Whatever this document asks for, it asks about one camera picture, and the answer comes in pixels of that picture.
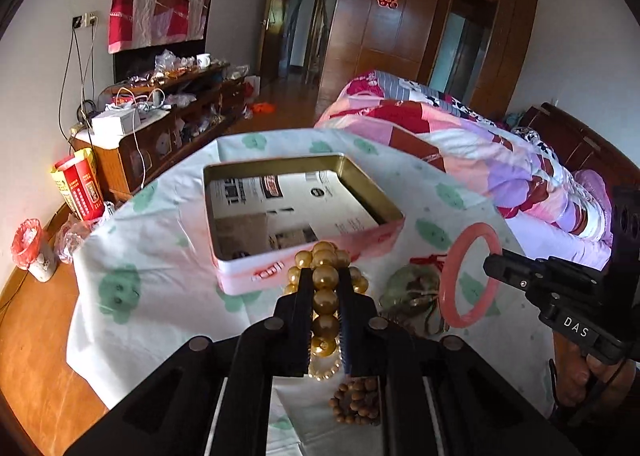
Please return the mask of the person right hand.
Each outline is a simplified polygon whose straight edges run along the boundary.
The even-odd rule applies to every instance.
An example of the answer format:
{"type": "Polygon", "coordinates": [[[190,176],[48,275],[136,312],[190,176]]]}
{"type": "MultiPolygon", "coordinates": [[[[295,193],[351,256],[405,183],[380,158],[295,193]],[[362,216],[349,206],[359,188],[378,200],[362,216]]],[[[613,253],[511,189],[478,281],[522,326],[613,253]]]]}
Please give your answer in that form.
{"type": "Polygon", "coordinates": [[[555,394],[564,406],[576,406],[587,399],[588,382],[601,386],[597,406],[615,407],[623,403],[637,378],[634,361],[605,365],[592,355],[582,356],[579,346],[557,332],[553,334],[556,368],[555,394]]]}

